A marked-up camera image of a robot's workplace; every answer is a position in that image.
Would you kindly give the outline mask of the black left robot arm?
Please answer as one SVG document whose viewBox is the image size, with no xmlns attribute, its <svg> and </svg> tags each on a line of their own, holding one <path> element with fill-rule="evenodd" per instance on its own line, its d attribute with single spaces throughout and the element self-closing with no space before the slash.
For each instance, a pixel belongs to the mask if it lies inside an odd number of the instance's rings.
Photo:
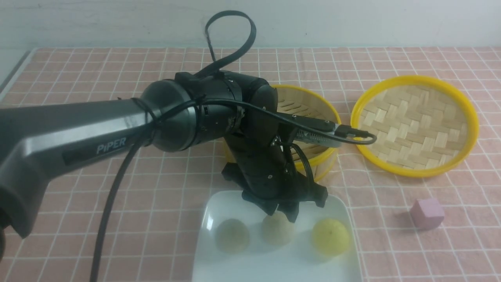
<svg viewBox="0 0 501 282">
<path fill-rule="evenodd" d="M 1 252 L 5 229 L 26 238 L 53 179 L 128 151 L 111 187 L 98 231 L 100 256 L 114 199 L 142 146 L 186 150 L 224 138 L 235 164 L 222 173 L 244 200 L 294 222 L 299 203 L 323 207 L 306 154 L 294 141 L 337 147 L 336 123 L 279 114 L 267 81 L 224 70 L 179 72 L 150 84 L 140 98 L 1 110 Z"/>
</svg>

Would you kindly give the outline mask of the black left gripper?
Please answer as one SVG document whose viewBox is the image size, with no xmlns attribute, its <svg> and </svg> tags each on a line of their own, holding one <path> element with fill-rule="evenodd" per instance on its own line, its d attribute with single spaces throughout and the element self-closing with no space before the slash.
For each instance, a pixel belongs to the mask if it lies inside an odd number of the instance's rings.
<svg viewBox="0 0 501 282">
<path fill-rule="evenodd" d="M 224 141 L 234 158 L 224 167 L 224 178 L 238 184 L 243 189 L 243 199 L 267 215 L 285 210 L 287 220 L 295 223 L 300 203 L 325 206 L 326 187 L 314 181 L 311 171 L 303 175 L 296 168 L 292 150 L 297 145 L 280 141 L 278 133 L 266 144 L 242 133 L 224 136 Z"/>
</svg>

